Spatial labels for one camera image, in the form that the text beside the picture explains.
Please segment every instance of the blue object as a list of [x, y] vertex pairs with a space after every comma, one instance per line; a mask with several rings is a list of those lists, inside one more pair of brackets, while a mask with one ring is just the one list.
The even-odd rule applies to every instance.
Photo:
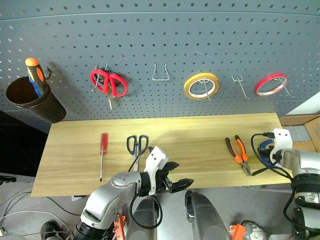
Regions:
[[30, 77], [30, 75], [28, 74], [28, 77], [29, 77], [29, 82], [32, 84], [33, 88], [34, 88], [34, 91], [35, 93], [37, 94], [38, 98], [40, 98], [42, 96], [42, 94], [40, 93], [39, 91], [39, 88], [37, 86], [37, 84], [32, 80], [32, 78]]
[[[274, 142], [272, 141], [272, 139], [265, 140], [265, 141], [263, 141], [262, 143], [260, 143], [259, 148], [260, 148], [260, 149], [265, 149], [269, 144], [273, 144], [273, 143], [274, 143]], [[264, 163], [266, 166], [270, 166], [270, 165], [271, 165], [271, 163], [268, 161], [268, 158], [267, 158], [267, 157], [260, 155], [260, 158], [261, 158], [261, 160], [263, 161], [263, 163]]]

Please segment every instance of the black scissors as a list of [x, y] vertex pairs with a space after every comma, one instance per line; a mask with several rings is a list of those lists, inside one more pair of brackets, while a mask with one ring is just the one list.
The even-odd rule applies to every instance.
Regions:
[[[126, 148], [131, 154], [133, 161], [137, 158], [138, 154], [141, 153], [143, 149], [148, 147], [148, 144], [149, 144], [149, 137], [146, 135], [140, 135], [139, 139], [137, 139], [137, 135], [132, 135], [127, 137]], [[133, 171], [138, 171], [139, 159], [137, 159], [137, 161], [134, 163]]]

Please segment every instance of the yellow tape roll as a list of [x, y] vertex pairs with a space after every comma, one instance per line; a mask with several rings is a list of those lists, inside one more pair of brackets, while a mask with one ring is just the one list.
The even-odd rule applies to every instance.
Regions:
[[202, 93], [202, 94], [195, 94], [195, 93], [192, 93], [191, 92], [191, 87], [200, 82], [201, 81], [209, 81], [212, 83], [212, 88], [211, 89], [208, 89], [208, 96], [211, 97], [212, 95], [216, 94], [220, 88], [220, 83], [219, 83], [219, 80], [217, 78], [216, 75], [210, 73], [210, 72], [204, 72], [204, 73], [199, 73], [199, 74], [196, 74], [192, 77], [190, 77], [187, 81], [185, 81], [184, 83], [184, 93], [185, 95], [190, 98], [190, 99], [194, 99], [194, 100], [202, 100], [202, 99], [206, 99], [208, 96], [207, 96], [207, 93]]

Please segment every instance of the screwdriver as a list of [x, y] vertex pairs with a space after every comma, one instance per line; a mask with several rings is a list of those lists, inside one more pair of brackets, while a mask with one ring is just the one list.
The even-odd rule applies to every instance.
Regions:
[[29, 57], [25, 60], [29, 81], [32, 83], [35, 93], [40, 98], [46, 91], [46, 78], [37, 59]]
[[100, 166], [100, 182], [102, 181], [102, 169], [104, 166], [104, 155], [107, 153], [108, 147], [108, 134], [102, 133], [100, 140], [100, 155], [101, 155], [101, 166]]

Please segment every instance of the red tape roll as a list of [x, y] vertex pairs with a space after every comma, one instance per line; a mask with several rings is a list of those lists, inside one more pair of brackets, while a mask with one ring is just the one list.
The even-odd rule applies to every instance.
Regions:
[[[269, 81], [272, 80], [276, 80], [278, 81], [279, 78], [282, 79], [283, 84], [280, 82], [280, 85], [278, 87], [276, 87], [275, 89], [271, 90], [271, 91], [266, 91], [266, 92], [260, 92], [260, 88], [266, 84]], [[277, 92], [281, 91], [282, 89], [285, 88], [285, 85], [288, 84], [288, 78], [286, 75], [284, 75], [283, 73], [275, 73], [275, 74], [271, 74], [267, 77], [265, 77], [264, 79], [262, 79], [254, 88], [255, 94], [257, 94], [259, 97], [269, 97], [272, 96], [274, 94], [276, 94]]]

